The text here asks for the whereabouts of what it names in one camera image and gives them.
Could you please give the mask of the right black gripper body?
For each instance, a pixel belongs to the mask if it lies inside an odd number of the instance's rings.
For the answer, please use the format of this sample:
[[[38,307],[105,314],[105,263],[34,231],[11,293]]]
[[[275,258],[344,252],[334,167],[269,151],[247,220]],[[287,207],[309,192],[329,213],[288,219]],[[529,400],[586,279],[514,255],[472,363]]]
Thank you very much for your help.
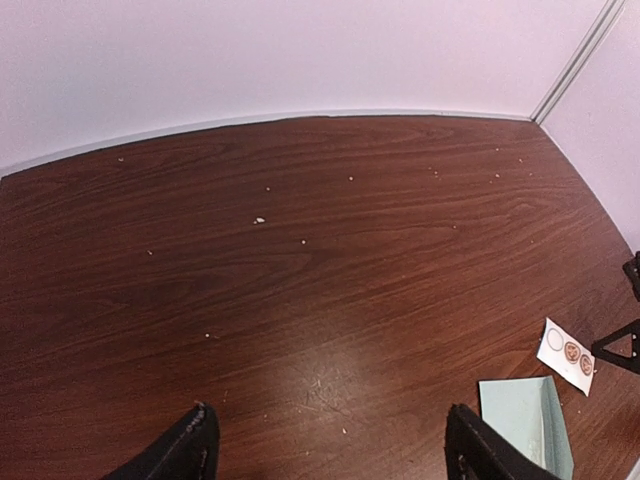
[[[637,251],[630,260],[625,262],[622,269],[631,284],[634,297],[640,301],[640,252]]]

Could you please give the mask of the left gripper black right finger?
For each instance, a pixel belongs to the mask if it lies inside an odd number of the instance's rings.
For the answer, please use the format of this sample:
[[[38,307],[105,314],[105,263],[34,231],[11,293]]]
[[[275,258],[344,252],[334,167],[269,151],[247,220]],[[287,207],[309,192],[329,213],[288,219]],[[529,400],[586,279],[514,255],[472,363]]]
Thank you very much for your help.
[[[465,404],[448,412],[445,460],[449,479],[560,479],[527,459]]]

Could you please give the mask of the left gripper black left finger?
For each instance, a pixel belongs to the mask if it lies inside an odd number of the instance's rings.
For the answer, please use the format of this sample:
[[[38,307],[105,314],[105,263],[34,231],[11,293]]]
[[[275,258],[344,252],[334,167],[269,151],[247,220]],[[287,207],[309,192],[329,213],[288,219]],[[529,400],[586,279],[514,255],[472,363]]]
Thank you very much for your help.
[[[103,479],[216,479],[219,443],[214,408],[197,402],[141,453]]]

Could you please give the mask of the light blue envelope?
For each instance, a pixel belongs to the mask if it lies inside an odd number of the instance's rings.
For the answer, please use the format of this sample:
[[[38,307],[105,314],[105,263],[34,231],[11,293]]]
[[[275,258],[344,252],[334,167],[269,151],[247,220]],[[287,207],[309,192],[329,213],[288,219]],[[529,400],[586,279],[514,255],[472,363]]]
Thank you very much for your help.
[[[550,376],[478,383],[481,418],[521,454],[560,479],[574,460],[562,407]]]

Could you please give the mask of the white seal sticker sheet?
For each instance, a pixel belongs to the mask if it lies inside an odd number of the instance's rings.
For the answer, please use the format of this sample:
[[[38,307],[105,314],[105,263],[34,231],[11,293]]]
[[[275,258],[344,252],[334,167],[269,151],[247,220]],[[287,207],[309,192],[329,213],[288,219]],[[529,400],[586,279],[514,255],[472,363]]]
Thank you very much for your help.
[[[586,397],[589,396],[595,357],[549,317],[545,318],[536,357]]]

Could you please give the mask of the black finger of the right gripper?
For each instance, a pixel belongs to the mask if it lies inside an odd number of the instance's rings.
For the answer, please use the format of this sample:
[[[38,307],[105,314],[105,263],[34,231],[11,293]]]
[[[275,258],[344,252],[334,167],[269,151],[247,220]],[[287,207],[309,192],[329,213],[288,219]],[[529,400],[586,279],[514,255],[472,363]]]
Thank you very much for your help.
[[[638,375],[639,323],[636,319],[613,333],[595,341],[591,352],[597,359]]]

